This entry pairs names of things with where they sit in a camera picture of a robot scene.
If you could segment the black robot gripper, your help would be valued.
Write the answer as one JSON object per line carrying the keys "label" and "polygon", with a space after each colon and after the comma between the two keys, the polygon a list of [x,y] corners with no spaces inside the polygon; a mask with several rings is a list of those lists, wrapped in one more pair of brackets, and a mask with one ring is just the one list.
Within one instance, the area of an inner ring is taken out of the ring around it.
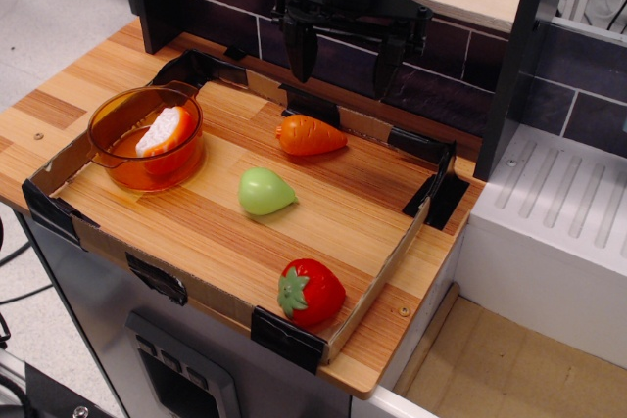
{"label": "black robot gripper", "polygon": [[380,43],[373,94],[381,99],[405,50],[410,54],[424,50],[433,12],[413,0],[275,0],[271,16],[283,33],[290,70],[302,83],[312,76],[319,32]]}

